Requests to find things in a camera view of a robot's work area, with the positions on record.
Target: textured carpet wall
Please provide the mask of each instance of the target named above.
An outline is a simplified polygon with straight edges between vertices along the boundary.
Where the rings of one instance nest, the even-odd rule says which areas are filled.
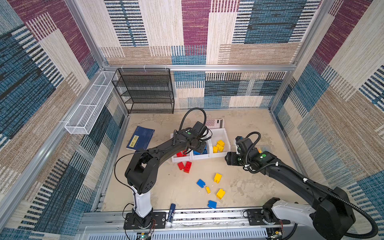
[[[98,66],[61,1],[0,0],[0,200]]]
[[[321,1],[76,2],[110,65],[225,65],[292,63]],[[268,107],[283,77],[175,72],[175,108]]]
[[[65,135],[0,239],[74,238],[83,213],[91,211],[124,120],[117,97],[111,93],[89,135]]]
[[[171,72],[175,108],[266,108],[286,72]]]
[[[339,186],[384,239],[384,1],[337,0],[274,114],[313,180]],[[371,229],[360,215],[352,231]]]
[[[76,0],[121,64],[289,64],[320,0]]]
[[[0,200],[98,69],[64,0],[0,0]],[[0,239],[70,239],[123,119],[110,95],[90,135],[67,134]]]

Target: metal shelf rack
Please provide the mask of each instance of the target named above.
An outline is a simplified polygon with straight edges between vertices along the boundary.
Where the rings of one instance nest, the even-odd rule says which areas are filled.
[[[128,113],[173,113],[168,68],[118,68],[112,80]]]

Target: white storage tray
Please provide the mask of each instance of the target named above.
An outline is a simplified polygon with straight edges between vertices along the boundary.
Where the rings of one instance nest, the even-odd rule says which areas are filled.
[[[227,131],[225,128],[216,128],[216,129],[211,129],[212,131],[212,138],[211,140],[211,146],[210,146],[210,157],[225,157],[227,155],[227,152],[231,151],[231,144],[228,140],[227,136]],[[222,140],[225,143],[224,146],[224,151],[223,152],[218,152],[214,153],[213,152],[213,146],[217,145],[217,142],[219,140]]]

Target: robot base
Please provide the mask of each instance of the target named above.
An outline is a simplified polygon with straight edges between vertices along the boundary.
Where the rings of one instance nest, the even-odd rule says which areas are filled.
[[[166,212],[153,212],[152,214],[148,214],[149,216],[152,215],[152,219],[156,221],[155,228],[165,228],[166,226]],[[148,219],[145,221],[145,219],[139,217],[137,213],[127,213],[125,217],[125,222],[124,222],[124,229],[125,230],[134,230],[134,229],[151,229],[154,221],[152,219]],[[143,226],[142,222],[148,222],[149,225]]]

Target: blue book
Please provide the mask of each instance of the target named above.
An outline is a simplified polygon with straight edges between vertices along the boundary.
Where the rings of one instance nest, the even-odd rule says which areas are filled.
[[[128,142],[127,149],[147,149],[154,132],[155,130],[153,129],[137,126],[130,141]]]

